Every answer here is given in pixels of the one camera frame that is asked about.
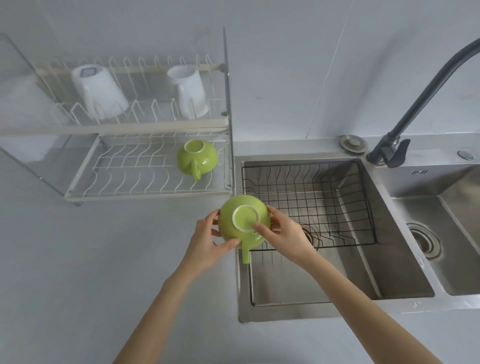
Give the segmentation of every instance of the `green bowl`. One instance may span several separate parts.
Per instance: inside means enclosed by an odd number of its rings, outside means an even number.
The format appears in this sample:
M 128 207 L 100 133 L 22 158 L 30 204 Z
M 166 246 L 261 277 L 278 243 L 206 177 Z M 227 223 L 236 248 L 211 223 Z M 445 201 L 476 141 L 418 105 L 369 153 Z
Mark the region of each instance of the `green bowl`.
M 225 202 L 218 216 L 218 229 L 226 241 L 238 238 L 242 249 L 242 261 L 250 263 L 250 249 L 265 240 L 252 224 L 260 222 L 270 228 L 270 214 L 265 204 L 254 196 L 241 194 Z
M 179 169 L 199 180 L 202 174 L 210 172 L 218 164 L 218 153 L 205 140 L 189 140 L 177 154 Z

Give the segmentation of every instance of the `sink basin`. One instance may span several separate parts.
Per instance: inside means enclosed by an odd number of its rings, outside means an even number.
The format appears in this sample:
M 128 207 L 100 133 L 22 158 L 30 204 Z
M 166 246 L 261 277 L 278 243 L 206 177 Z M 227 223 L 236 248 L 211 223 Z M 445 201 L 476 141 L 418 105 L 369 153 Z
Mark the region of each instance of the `sink basin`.
M 480 165 L 377 168 L 444 290 L 480 293 Z
M 360 158 L 235 164 L 241 192 L 300 223 L 317 252 L 371 299 L 434 296 Z M 338 315 L 313 278 L 268 243 L 250 259 L 249 265 L 239 259 L 241 322 Z

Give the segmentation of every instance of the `double sink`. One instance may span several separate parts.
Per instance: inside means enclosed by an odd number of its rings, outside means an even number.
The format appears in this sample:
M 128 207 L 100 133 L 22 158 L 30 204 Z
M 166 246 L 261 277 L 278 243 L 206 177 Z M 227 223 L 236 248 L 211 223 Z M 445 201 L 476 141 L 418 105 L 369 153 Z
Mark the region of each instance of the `double sink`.
M 236 157 L 236 193 L 300 223 L 389 313 L 480 308 L 479 161 L 457 149 L 411 151 L 395 169 L 343 152 Z M 250 254 L 249 265 L 237 260 L 240 322 L 339 316 L 270 244 Z

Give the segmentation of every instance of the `person's left hand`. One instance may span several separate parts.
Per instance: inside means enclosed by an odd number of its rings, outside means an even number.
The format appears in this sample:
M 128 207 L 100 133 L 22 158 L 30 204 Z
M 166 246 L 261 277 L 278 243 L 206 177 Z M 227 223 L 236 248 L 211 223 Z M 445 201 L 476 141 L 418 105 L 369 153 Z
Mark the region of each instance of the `person's left hand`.
M 240 242 L 238 239 L 230 239 L 218 246 L 214 244 L 212 235 L 220 236 L 220 233 L 212 229 L 212 225 L 218 224 L 215 217 L 218 216 L 219 212 L 220 210 L 215 210 L 206 218 L 197 221 L 197 227 L 190 240 L 190 245 L 179 265 L 179 269 L 186 271 L 192 279 L 211 268 L 217 260 Z

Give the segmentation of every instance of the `black faucet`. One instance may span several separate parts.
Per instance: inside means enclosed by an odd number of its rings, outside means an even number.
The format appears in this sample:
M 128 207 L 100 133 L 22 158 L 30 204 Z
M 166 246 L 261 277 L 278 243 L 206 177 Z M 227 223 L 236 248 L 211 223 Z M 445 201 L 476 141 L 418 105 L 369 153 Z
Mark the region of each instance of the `black faucet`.
M 435 75 L 433 80 L 423 90 L 418 99 L 408 109 L 402 119 L 390 132 L 385 134 L 375 148 L 367 154 L 367 159 L 373 164 L 385 163 L 388 168 L 400 167 L 405 162 L 410 139 L 404 139 L 399 143 L 400 135 L 410 125 L 413 119 L 422 111 L 425 105 L 432 97 L 442 88 L 444 83 L 451 75 L 467 60 L 480 52 L 480 38 L 471 42 L 469 45 L 461 49 L 456 55 L 442 67 Z

